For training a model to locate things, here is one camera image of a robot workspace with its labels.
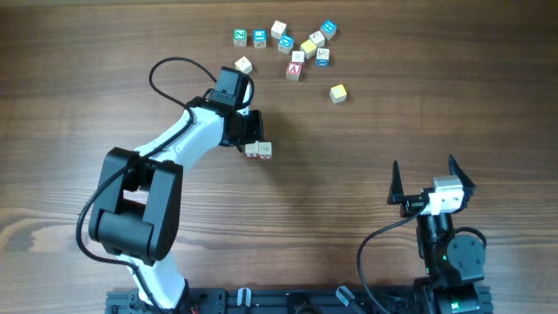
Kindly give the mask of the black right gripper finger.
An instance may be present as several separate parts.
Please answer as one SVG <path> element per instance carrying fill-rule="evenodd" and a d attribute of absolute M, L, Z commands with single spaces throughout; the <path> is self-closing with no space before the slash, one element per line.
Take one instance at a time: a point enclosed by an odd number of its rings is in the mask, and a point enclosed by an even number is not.
<path fill-rule="evenodd" d="M 450 154 L 448 157 L 448 168 L 451 175 L 458 176 L 466 192 L 474 191 L 474 189 L 476 188 L 475 184 L 461 169 L 461 167 L 459 166 L 458 162 L 455 160 L 452 154 Z"/>
<path fill-rule="evenodd" d="M 404 189 L 401 181 L 398 162 L 392 164 L 391 185 L 388 193 L 387 203 L 389 205 L 402 204 L 405 201 Z"/>

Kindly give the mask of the white red-striped wooden block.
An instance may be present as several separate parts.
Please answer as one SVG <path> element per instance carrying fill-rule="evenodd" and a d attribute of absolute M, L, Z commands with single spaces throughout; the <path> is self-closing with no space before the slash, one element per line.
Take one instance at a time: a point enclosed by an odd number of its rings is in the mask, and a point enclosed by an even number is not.
<path fill-rule="evenodd" d="M 244 153 L 247 158 L 258 158 L 259 157 L 259 143 L 256 141 L 254 143 L 249 143 L 244 146 Z"/>

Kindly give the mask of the white red-check wooden block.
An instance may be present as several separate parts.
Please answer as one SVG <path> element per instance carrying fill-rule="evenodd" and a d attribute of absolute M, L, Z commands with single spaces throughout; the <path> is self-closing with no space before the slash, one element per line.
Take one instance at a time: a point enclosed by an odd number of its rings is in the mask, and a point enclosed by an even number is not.
<path fill-rule="evenodd" d="M 258 157 L 261 160 L 268 160 L 272 158 L 272 143 L 271 142 L 259 142 L 258 143 Z"/>

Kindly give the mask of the small white red-drawing block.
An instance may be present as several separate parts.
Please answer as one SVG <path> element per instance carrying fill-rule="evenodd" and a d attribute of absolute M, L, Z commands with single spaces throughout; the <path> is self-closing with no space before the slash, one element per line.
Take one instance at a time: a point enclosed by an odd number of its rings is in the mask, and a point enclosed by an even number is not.
<path fill-rule="evenodd" d="M 292 51 L 291 52 L 291 61 L 293 63 L 303 64 L 304 61 L 305 61 L 305 53 L 303 51 Z"/>

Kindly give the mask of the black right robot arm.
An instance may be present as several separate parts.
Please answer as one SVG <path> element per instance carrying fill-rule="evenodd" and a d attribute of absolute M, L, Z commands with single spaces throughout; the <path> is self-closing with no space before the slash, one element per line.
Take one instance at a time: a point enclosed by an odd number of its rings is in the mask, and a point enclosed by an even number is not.
<path fill-rule="evenodd" d="M 402 218 L 417 222 L 418 254 L 427 273 L 414 282 L 421 310 L 480 313 L 482 302 L 476 283 L 485 278 L 487 239 L 477 229 L 455 228 L 452 219 L 467 207 L 475 184 L 453 156 L 448 157 L 448 168 L 448 176 L 435 177 L 431 187 L 407 195 L 394 161 L 387 203 L 399 205 Z"/>

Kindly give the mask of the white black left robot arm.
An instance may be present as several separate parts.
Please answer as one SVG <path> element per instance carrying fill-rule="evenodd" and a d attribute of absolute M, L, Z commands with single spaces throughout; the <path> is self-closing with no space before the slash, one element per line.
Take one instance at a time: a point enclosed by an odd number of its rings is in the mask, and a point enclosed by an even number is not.
<path fill-rule="evenodd" d="M 249 110 L 252 78 L 224 67 L 215 86 L 184 104 L 180 119 L 134 150 L 115 147 L 104 159 L 99 185 L 78 216 L 100 243 L 104 263 L 126 266 L 136 287 L 110 292 L 107 313 L 217 313 L 223 290 L 191 289 L 171 248 L 177 236 L 183 174 L 214 147 L 242 148 L 262 139 L 262 115 Z"/>

